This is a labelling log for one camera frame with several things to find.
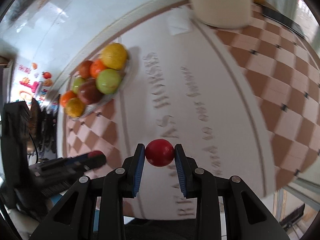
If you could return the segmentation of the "orange tangerine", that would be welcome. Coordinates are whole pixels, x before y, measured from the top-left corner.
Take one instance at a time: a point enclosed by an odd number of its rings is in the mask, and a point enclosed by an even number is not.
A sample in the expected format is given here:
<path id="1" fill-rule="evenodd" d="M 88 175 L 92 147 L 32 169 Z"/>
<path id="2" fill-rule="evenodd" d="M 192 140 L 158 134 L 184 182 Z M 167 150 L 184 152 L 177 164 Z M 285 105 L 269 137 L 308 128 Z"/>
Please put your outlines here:
<path id="1" fill-rule="evenodd" d="M 77 95 L 72 91 L 72 90 L 68 90 L 67 92 L 65 92 L 63 95 L 60 96 L 60 105 L 65 108 L 67 105 L 67 102 L 72 99 L 72 98 L 76 98 Z"/>
<path id="2" fill-rule="evenodd" d="M 101 59 L 96 59 L 90 66 L 89 72 L 92 78 L 96 79 L 99 73 L 107 67 L 103 64 Z"/>

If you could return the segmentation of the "dark red apple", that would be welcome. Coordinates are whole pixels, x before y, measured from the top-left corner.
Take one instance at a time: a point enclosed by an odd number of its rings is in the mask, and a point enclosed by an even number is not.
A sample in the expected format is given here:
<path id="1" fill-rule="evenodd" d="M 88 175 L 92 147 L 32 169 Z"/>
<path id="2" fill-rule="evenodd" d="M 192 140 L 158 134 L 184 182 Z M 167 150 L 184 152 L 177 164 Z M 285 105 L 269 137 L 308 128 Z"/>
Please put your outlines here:
<path id="1" fill-rule="evenodd" d="M 85 105 L 97 103 L 103 96 L 103 93 L 101 93 L 96 87 L 95 79 L 86 81 L 78 89 L 78 98 Z"/>

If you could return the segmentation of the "cream cylindrical container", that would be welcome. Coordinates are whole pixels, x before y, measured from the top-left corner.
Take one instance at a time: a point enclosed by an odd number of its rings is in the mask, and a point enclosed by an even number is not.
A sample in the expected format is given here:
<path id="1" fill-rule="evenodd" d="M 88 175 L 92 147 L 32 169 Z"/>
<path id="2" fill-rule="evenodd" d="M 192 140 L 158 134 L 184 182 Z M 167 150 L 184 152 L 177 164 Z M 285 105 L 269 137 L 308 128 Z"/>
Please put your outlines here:
<path id="1" fill-rule="evenodd" d="M 237 29 L 252 19 L 252 0 L 190 0 L 198 20 L 206 25 Z"/>

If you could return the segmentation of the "colourful fridge magnets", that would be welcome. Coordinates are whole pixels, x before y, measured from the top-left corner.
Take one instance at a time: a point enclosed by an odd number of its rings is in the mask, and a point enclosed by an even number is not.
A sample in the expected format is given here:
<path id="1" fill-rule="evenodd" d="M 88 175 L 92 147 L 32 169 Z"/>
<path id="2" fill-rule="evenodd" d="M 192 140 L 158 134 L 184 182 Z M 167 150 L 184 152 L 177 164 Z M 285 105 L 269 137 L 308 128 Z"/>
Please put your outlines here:
<path id="1" fill-rule="evenodd" d="M 49 103 L 46 96 L 56 77 L 53 70 L 46 69 L 39 63 L 18 62 L 14 67 L 10 100 L 24 101 L 31 109 L 34 99 L 40 108 L 47 107 Z"/>

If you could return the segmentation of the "orange tangerine upper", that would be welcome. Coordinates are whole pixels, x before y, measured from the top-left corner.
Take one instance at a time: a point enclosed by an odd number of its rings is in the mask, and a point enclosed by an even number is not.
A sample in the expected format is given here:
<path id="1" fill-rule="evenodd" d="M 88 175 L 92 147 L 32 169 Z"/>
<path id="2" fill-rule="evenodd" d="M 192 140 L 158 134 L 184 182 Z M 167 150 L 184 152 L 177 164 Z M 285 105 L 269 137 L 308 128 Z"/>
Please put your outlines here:
<path id="1" fill-rule="evenodd" d="M 96 59 L 90 66 L 89 72 L 92 78 L 96 79 L 99 73 L 107 67 L 103 64 L 101 59 Z"/>

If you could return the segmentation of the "orange tangerine lower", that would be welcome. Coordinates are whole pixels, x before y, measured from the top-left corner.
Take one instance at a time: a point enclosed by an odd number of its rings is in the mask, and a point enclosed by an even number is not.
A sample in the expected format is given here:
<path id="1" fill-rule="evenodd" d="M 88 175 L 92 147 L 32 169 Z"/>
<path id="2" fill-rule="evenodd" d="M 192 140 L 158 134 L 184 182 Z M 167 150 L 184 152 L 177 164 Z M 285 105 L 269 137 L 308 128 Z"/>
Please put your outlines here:
<path id="1" fill-rule="evenodd" d="M 63 95 L 60 96 L 60 105 L 65 108 L 67 105 L 67 102 L 72 99 L 72 98 L 76 98 L 77 95 L 72 91 L 72 90 L 68 90 L 67 92 L 65 92 Z"/>

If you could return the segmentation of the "checkered printed tablecloth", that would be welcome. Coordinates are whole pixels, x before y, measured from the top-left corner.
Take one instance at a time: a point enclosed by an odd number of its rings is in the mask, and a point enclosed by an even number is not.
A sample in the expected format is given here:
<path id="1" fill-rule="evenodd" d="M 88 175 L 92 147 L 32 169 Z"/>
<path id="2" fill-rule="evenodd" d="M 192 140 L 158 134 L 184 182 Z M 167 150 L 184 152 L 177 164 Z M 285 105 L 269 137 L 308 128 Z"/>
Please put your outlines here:
<path id="1" fill-rule="evenodd" d="M 282 219 L 283 187 L 319 155 L 319 57 L 252 9 L 252 22 L 238 30 L 207 27 L 190 11 L 192 31 L 171 36 L 165 9 L 101 31 L 77 62 L 118 42 L 130 70 L 107 104 L 76 120 L 61 115 L 59 156 L 104 152 L 107 163 L 88 173 L 97 178 L 138 143 L 165 139 L 212 174 L 243 178 Z"/>

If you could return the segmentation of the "clear glass fruit bowl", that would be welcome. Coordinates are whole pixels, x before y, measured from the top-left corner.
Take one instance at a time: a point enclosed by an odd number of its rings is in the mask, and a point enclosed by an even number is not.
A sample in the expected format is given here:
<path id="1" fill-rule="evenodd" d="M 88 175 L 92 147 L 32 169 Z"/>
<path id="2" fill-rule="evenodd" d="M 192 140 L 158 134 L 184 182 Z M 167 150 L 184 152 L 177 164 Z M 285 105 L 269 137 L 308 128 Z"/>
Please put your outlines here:
<path id="1" fill-rule="evenodd" d="M 60 96 L 65 114 L 84 118 L 110 102 L 129 70 L 129 52 L 116 42 L 108 44 L 95 60 L 82 61 L 71 77 L 71 89 Z"/>

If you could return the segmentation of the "large yellow lemon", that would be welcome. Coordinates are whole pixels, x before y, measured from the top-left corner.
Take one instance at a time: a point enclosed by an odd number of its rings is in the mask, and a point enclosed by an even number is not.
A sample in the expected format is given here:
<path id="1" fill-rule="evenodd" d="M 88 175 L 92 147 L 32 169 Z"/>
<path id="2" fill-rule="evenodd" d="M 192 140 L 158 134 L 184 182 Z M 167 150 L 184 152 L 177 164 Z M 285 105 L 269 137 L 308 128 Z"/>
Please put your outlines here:
<path id="1" fill-rule="evenodd" d="M 120 43 L 108 44 L 101 52 L 100 59 L 107 67 L 114 70 L 122 70 L 127 62 L 127 50 Z"/>

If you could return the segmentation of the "small green apple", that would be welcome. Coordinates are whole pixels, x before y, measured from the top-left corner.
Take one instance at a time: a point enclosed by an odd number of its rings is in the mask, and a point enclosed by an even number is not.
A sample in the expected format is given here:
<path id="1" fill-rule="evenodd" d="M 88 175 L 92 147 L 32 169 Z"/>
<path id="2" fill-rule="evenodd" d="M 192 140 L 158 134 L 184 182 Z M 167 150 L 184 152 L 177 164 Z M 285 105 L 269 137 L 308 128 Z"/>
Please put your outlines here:
<path id="1" fill-rule="evenodd" d="M 72 92 L 77 95 L 80 86 L 85 82 L 86 82 L 86 79 L 84 79 L 83 77 L 81 76 L 75 77 L 72 84 Z"/>

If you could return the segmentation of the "small red round fruit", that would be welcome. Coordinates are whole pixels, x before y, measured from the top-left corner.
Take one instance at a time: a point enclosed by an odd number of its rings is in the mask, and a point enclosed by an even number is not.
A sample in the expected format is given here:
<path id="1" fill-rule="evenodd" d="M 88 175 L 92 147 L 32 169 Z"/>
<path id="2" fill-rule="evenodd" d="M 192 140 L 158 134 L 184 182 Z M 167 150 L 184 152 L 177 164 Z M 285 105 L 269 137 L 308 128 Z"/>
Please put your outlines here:
<path id="1" fill-rule="evenodd" d="M 173 161 L 174 156 L 175 152 L 172 144 L 165 139 L 153 140 L 145 148 L 147 161 L 155 167 L 169 165 Z"/>

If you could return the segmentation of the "yellow lemon lower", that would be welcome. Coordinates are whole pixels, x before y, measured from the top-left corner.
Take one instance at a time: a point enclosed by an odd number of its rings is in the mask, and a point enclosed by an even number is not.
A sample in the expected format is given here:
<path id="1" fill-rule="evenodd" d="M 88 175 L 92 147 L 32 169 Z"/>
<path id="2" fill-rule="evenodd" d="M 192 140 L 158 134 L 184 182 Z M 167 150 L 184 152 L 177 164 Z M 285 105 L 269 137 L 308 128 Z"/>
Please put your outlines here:
<path id="1" fill-rule="evenodd" d="M 79 118 L 82 116 L 86 105 L 79 98 L 69 99 L 65 106 L 65 113 L 72 118 Z"/>

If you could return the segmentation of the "red orange fruit back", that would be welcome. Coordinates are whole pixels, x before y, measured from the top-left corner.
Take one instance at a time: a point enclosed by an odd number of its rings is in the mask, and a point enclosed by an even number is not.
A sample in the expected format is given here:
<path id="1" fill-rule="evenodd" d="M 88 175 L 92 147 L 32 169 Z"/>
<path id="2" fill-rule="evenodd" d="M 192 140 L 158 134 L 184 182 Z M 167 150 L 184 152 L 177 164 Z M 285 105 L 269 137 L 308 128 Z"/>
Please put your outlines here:
<path id="1" fill-rule="evenodd" d="M 78 65 L 78 71 L 79 71 L 79 75 L 84 78 L 84 79 L 89 79 L 91 78 L 91 74 L 90 74 L 90 68 L 92 65 L 93 61 L 91 60 L 86 60 L 81 62 Z"/>

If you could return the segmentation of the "white folded paper napkin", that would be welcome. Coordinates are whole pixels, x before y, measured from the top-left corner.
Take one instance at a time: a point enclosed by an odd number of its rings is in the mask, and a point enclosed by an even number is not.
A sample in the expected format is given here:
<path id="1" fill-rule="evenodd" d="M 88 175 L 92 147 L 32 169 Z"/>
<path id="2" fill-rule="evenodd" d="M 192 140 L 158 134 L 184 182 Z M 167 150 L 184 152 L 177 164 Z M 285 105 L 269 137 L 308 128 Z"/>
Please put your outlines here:
<path id="1" fill-rule="evenodd" d="M 187 7 L 172 8 L 167 14 L 167 26 L 171 36 L 192 31 L 191 14 Z"/>

